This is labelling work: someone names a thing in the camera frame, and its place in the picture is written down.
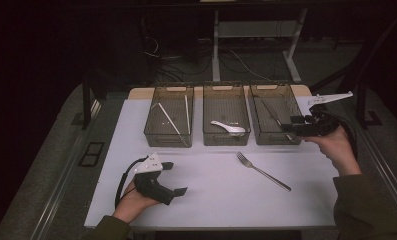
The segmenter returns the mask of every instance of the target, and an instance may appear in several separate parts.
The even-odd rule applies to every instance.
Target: wrist
[[[144,210],[145,206],[139,202],[129,202],[123,199],[113,213],[113,217],[118,218],[126,223],[131,223],[135,220]]]
[[[361,174],[360,166],[356,161],[338,164],[335,167],[338,170],[339,176]]]

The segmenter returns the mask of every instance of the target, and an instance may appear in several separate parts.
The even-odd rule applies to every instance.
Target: sleeve
[[[82,240],[126,240],[129,224],[111,216],[104,216],[99,224]]]
[[[340,240],[386,240],[397,237],[397,217],[382,204],[365,175],[334,178],[338,199],[334,208]]]

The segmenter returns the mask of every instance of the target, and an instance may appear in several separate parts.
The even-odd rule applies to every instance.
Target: plastic bin
[[[241,82],[205,82],[203,90],[203,134],[206,146],[245,146],[251,131],[244,87]],[[244,132],[232,133],[218,121]]]
[[[164,83],[155,87],[144,134],[150,147],[192,146],[194,87]]]
[[[258,145],[298,145],[291,131],[302,114],[291,86],[281,82],[251,82],[248,102]]]

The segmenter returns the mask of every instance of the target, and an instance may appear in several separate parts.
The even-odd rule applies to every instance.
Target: table leg
[[[214,39],[213,39],[213,81],[220,82],[219,65],[219,11],[214,13]]]
[[[300,33],[301,33],[301,29],[303,28],[303,25],[304,25],[304,20],[305,20],[306,14],[307,14],[307,8],[301,9],[300,16],[298,17],[297,24],[295,25],[295,28],[294,28],[291,46],[289,47],[288,51],[283,52],[283,57],[285,58],[286,65],[288,66],[289,71],[292,76],[292,80],[295,83],[301,82],[301,77],[298,74],[298,70],[295,66],[294,61],[292,60],[292,56],[294,55],[295,48],[297,47],[297,43],[300,38]]]

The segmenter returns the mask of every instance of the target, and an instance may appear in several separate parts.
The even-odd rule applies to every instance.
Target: person's left hand
[[[160,203],[149,197],[144,197],[136,191],[133,180],[127,186],[124,194],[124,197],[120,200],[120,203],[113,213],[113,217],[126,223],[135,220],[146,208]]]

